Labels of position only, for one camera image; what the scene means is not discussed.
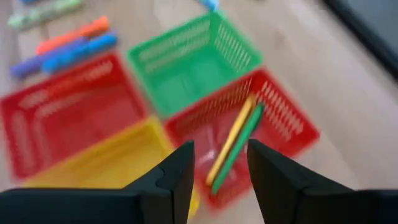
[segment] orange marker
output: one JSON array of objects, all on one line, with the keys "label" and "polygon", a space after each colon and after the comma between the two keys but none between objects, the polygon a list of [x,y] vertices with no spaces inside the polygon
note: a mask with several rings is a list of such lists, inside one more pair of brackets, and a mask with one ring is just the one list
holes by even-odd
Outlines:
[{"label": "orange marker", "polygon": [[99,19],[93,21],[91,24],[81,27],[59,37],[41,42],[36,48],[36,54],[44,54],[57,47],[72,42],[80,37],[92,38],[106,32],[109,29],[109,21],[106,16],[101,16]]}]

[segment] floor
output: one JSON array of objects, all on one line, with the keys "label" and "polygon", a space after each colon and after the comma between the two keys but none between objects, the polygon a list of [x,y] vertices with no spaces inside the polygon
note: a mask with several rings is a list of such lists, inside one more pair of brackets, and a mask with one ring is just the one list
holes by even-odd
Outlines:
[{"label": "floor", "polygon": [[[0,2],[0,95],[31,85],[9,78],[10,65],[33,56],[49,37],[107,15],[124,54],[204,13],[195,0],[84,0],[86,7],[18,34],[6,26],[18,0]],[[266,66],[321,131],[296,160],[352,187],[397,188],[398,89],[374,59],[317,0],[221,0],[220,8],[264,54]],[[0,189],[12,186],[0,156]],[[214,215],[202,206],[191,223],[262,223],[253,192]]]}]

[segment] purple marker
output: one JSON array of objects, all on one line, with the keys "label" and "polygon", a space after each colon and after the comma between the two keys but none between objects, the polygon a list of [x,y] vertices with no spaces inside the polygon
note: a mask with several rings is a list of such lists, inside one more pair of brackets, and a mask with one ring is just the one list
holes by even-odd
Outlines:
[{"label": "purple marker", "polygon": [[10,68],[10,73],[14,78],[22,79],[27,77],[28,75],[39,72],[42,64],[51,58],[56,58],[60,54],[64,54],[65,52],[71,51],[77,47],[80,47],[86,43],[88,43],[88,38],[80,37],[79,39],[70,42],[69,44],[58,47],[52,51],[49,51],[42,55],[36,55],[25,62],[14,65]]}]

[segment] black device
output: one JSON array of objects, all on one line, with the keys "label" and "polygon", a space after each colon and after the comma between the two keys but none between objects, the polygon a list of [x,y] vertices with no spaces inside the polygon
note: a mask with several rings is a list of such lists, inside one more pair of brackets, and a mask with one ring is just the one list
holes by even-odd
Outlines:
[{"label": "black device", "polygon": [[[0,223],[187,223],[193,142],[120,190],[14,189],[0,194]],[[397,190],[349,189],[257,140],[251,180],[266,224],[398,223]]]},{"label": "black device", "polygon": [[398,1],[323,1],[398,79]]}]

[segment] plastic basket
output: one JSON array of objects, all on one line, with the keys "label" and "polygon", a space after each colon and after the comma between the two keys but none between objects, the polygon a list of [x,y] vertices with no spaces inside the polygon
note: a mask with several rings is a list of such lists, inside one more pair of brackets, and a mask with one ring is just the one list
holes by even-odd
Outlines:
[{"label": "plastic basket", "polygon": [[[164,160],[173,147],[150,117],[30,178],[26,187],[121,189]],[[199,208],[193,191],[189,217]]]},{"label": "plastic basket", "polygon": [[217,195],[205,184],[207,174],[223,147],[230,128],[249,94],[266,105],[264,117],[253,133],[269,147],[294,156],[319,138],[318,131],[265,70],[256,70],[170,118],[166,128],[176,145],[195,141],[195,185],[214,209],[251,188],[246,149],[239,155]]},{"label": "plastic basket", "polygon": [[131,49],[136,75],[163,118],[261,63],[261,54],[217,12]]},{"label": "plastic basket", "polygon": [[12,171],[23,179],[147,116],[115,54],[1,100]]}]

